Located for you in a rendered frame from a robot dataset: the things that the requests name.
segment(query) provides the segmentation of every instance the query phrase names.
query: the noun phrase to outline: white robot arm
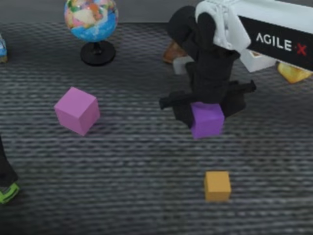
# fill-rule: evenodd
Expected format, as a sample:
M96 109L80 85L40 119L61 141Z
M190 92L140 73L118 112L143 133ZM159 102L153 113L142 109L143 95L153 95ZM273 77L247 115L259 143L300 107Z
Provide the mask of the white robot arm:
M275 0L204 0L196 7L216 24L214 44L250 49L313 71L313 8Z

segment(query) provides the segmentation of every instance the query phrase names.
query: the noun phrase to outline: green object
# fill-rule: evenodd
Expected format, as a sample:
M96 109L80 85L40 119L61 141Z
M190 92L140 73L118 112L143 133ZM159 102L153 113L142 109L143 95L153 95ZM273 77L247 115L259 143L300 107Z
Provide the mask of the green object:
M10 187L0 189L0 203L5 204L11 201L20 191L20 187L13 183Z

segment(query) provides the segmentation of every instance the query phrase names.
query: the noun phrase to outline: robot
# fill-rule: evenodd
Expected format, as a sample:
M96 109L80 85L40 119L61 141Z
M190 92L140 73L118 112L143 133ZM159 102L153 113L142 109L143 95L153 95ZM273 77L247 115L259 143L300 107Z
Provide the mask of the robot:
M0 204L11 201L20 191L18 176L7 160L0 137Z
M172 107L177 120L194 122L191 103L220 104L225 118L246 107L255 83L230 81L244 50L313 71L313 8L275 0L204 0L171 17L169 36L193 59L185 65L191 93L170 93L160 108Z

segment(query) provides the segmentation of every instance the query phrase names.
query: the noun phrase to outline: gray wooden surface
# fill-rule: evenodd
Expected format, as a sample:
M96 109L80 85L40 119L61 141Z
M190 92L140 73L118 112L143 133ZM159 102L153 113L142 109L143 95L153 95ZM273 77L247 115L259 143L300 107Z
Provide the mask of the gray wooden surface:
M312 0L284 0L313 6ZM124 23L163 23L181 6L200 0L116 0ZM62 22L65 0L0 0L0 22Z

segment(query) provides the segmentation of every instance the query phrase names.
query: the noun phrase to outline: globe stand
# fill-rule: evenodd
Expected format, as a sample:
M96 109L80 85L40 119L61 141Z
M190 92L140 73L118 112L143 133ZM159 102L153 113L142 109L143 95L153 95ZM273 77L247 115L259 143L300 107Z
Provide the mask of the globe stand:
M112 62L115 54L114 46L107 41L102 41L85 44L80 52L80 57L87 65L103 66Z

